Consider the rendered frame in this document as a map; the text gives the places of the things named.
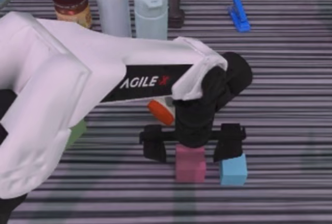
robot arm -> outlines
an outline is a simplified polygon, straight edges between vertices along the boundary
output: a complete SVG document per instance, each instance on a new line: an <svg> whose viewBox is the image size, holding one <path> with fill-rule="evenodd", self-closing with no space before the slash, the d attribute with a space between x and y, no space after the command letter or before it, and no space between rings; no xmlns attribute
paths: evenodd
<svg viewBox="0 0 332 224"><path fill-rule="evenodd" d="M70 128L100 101L171 95L179 109L199 111L215 101L206 95L222 90L227 69L222 56L195 39L116 38L17 12L1 18L0 29L0 89L17 94L0 121L2 199L43 183Z"/></svg>

jar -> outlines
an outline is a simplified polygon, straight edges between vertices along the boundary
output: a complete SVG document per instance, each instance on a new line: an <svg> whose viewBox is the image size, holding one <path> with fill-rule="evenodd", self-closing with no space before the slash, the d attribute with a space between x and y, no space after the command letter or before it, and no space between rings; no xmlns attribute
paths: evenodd
<svg viewBox="0 0 332 224"><path fill-rule="evenodd" d="M76 22L90 29L92 18L88 0L53 0L58 20Z"/></svg>

jar label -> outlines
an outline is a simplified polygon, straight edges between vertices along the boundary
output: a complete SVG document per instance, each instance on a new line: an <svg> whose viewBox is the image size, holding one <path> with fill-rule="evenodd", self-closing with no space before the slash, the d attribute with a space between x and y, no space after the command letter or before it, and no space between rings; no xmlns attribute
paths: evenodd
<svg viewBox="0 0 332 224"><path fill-rule="evenodd" d="M92 18L91 18L91 12L90 12L89 5L85 8L84 11L80 12L79 14L64 15L64 14L58 13L57 11L56 11L56 14L57 14L58 20L67 21L67 22L75 22L88 29L91 28L91 26L92 26Z"/></svg>

logo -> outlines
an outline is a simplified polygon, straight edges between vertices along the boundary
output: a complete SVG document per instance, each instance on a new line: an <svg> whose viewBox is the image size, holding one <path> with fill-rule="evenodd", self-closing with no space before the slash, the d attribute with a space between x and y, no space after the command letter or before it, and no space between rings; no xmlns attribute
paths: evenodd
<svg viewBox="0 0 332 224"><path fill-rule="evenodd" d="M132 79L127 78L122 85L120 86L120 89L123 88L147 88L147 87L154 87L155 85L159 86L165 86L167 85L170 77L163 75L161 77L159 76L143 76L143 77L134 77Z"/></svg>

striped tablecloth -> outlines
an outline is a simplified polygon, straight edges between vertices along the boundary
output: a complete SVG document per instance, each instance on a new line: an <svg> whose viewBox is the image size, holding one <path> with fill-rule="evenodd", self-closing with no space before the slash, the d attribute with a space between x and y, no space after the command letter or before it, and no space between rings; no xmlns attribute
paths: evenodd
<svg viewBox="0 0 332 224"><path fill-rule="evenodd" d="M86 135L9 224L332 223L329 3L244 1L252 25L245 34L235 31L228 4L184 2L186 26L169 37L199 38L218 52L240 53L252 66L253 84L215 121L247 128L246 185L218 184L213 142L206 147L206 183L174 183L174 145L168 164L142 156L137 134L156 123L147 102L99 105L87 117ZM95 2L91 8L99 31ZM14 1L1 16L12 10L55 18L51 2Z"/></svg>

